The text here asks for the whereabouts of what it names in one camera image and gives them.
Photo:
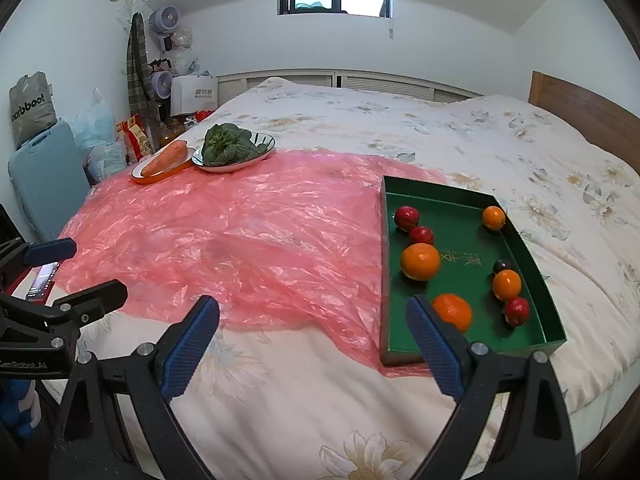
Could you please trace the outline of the left blue white gloved hand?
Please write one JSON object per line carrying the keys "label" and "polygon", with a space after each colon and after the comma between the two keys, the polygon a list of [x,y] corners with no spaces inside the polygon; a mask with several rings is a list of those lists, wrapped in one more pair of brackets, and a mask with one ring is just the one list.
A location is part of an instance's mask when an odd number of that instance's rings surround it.
{"label": "left blue white gloved hand", "polygon": [[35,439],[41,422],[39,394],[34,380],[2,379],[1,428],[24,441]]}

